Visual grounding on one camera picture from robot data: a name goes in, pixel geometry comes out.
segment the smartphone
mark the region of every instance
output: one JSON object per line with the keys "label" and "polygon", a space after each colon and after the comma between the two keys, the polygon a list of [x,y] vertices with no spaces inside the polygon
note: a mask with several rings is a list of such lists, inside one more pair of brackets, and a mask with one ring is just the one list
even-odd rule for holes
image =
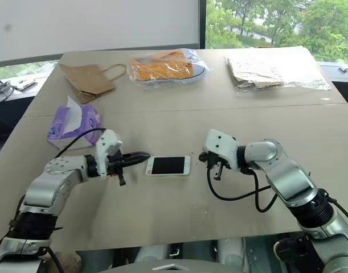
{"label": "smartphone", "polygon": [[190,172],[190,156],[151,156],[146,174],[152,176],[179,176]]}

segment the plastic bag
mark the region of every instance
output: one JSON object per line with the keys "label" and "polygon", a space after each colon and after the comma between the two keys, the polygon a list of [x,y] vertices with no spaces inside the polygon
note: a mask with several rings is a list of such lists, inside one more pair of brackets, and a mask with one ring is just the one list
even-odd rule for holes
{"label": "plastic bag", "polygon": [[142,85],[162,82],[189,84],[204,77],[207,70],[207,65],[195,50],[187,48],[132,56],[129,64],[130,79]]}
{"label": "plastic bag", "polygon": [[244,49],[226,59],[239,92],[277,86],[331,88],[304,47]]}

